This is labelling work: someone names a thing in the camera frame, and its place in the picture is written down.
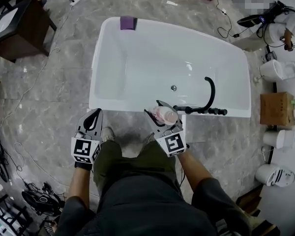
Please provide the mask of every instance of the marble floor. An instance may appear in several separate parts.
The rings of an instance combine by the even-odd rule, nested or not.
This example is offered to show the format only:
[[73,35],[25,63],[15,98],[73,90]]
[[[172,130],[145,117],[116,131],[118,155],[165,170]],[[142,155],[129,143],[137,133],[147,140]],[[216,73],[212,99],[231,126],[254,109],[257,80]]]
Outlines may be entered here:
[[[221,38],[217,28],[229,29],[230,22],[216,5],[217,0],[81,0],[70,10],[69,0],[48,0],[46,7],[56,25],[60,27],[68,17],[59,33],[57,47],[60,51],[53,51],[49,59],[37,55],[18,59],[16,63],[0,58],[0,123],[15,109],[22,94],[33,85],[46,64],[34,88],[24,95],[19,107],[0,129],[4,147],[17,164],[23,165],[19,174],[24,180],[38,187],[46,181],[56,193],[68,190],[74,171],[70,140],[78,119],[89,107],[92,56],[105,19],[131,15]],[[236,24],[242,14],[232,0],[219,0],[219,8],[226,9],[232,21],[231,34],[243,30]],[[247,30],[241,37],[249,34]],[[271,91],[271,85],[254,82],[262,64],[261,52],[246,53],[246,56],[251,78],[251,118],[187,117],[186,138],[192,153],[220,180],[233,199],[258,184],[254,173],[264,163],[260,148],[265,129],[259,125],[260,93]],[[124,156],[136,156],[143,139],[150,133],[143,113],[105,111],[104,118],[104,125],[114,129]],[[9,163],[10,183],[0,179],[4,187],[0,195],[7,192],[16,203],[25,204],[21,196],[24,184],[10,159]],[[178,179],[180,172],[177,162]],[[92,207],[96,209],[98,192],[93,184],[90,191]],[[182,192],[190,202],[192,191],[187,180],[182,184]]]

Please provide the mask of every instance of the purple sponge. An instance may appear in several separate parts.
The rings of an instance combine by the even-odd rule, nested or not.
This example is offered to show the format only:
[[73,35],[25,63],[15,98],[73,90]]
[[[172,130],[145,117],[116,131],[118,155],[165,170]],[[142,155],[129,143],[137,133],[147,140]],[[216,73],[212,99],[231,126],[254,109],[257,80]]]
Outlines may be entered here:
[[120,30],[135,30],[137,26],[137,18],[130,16],[120,17]]

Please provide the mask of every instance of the dark shirt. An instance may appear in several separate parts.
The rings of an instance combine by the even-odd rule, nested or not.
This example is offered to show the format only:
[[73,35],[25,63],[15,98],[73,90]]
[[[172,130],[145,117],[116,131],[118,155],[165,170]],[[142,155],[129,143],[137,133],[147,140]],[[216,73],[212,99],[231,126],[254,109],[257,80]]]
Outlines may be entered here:
[[245,216],[218,180],[202,180],[190,205],[162,179],[131,174],[110,185],[96,215],[91,215],[80,198],[69,198],[55,236],[215,236],[215,223],[221,219],[228,230],[250,235]]

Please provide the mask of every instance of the black faucet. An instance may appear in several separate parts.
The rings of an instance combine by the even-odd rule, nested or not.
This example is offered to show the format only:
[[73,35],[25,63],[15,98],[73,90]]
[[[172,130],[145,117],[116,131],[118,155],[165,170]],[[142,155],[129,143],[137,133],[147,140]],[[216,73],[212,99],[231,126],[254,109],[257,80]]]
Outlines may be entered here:
[[210,83],[211,86],[211,96],[208,103],[202,107],[202,108],[191,108],[191,107],[179,107],[179,106],[173,106],[173,108],[176,111],[185,111],[186,114],[191,114],[193,112],[198,112],[199,114],[214,114],[214,115],[226,115],[227,110],[226,109],[218,109],[218,108],[210,108],[212,106],[214,98],[215,98],[215,84],[213,80],[209,77],[205,77],[205,80]]

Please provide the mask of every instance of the box on floor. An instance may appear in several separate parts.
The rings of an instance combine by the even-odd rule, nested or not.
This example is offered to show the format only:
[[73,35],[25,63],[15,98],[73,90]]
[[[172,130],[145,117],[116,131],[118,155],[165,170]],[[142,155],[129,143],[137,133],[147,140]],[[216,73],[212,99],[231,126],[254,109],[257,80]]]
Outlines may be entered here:
[[295,126],[294,96],[288,92],[267,93],[260,95],[260,124]]

